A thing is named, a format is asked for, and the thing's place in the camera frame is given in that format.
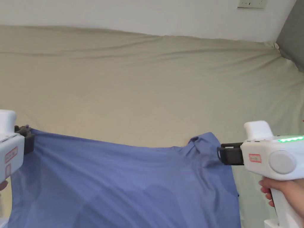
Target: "handheld device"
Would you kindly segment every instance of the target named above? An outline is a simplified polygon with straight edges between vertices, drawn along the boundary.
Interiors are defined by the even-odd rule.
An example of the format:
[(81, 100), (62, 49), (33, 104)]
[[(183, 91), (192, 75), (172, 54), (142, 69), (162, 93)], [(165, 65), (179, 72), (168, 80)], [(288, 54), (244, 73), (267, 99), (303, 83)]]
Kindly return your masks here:
[[(245, 165), (253, 173), (279, 180), (304, 178), (304, 136), (274, 136), (265, 121), (244, 125), (248, 139), (222, 144), (219, 159), (225, 165)], [(278, 219), (265, 220), (265, 228), (303, 228), (303, 220), (282, 192), (271, 189)]]
[[(0, 183), (10, 177), (23, 164), (23, 156), (34, 150), (35, 135), (31, 128), (15, 126), (14, 111), (0, 109)], [(7, 219), (0, 218), (0, 228)]]

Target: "gray wall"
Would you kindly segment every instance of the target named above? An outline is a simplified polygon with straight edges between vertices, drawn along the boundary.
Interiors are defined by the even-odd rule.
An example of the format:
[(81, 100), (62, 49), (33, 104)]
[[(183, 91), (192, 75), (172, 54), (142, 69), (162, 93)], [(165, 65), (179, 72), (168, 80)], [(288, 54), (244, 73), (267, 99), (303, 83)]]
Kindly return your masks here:
[(304, 0), (297, 0), (277, 39), (283, 57), (304, 72)]

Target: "white wall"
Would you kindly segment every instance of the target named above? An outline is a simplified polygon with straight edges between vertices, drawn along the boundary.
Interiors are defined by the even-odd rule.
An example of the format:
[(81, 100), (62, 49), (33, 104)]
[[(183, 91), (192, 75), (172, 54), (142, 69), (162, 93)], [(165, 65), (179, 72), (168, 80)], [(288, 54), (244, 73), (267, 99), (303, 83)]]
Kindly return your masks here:
[(0, 24), (98, 27), (155, 35), (276, 40), (296, 0), (0, 0)]

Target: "device grip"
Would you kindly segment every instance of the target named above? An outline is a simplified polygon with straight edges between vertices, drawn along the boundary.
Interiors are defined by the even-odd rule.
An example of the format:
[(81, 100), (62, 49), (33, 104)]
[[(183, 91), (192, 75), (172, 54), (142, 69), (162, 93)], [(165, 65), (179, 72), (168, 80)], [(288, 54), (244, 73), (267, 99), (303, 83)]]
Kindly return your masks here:
[(279, 227), (302, 228), (302, 218), (292, 209), (282, 192), (271, 189), (272, 199), (278, 216)]

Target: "electrical outlet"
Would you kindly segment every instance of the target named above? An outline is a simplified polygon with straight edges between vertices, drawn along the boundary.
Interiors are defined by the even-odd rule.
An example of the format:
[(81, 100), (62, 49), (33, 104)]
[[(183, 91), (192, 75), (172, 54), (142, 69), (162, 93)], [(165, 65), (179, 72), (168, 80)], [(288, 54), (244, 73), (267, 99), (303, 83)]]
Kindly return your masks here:
[(268, 0), (240, 0), (238, 8), (256, 8), (264, 9)]

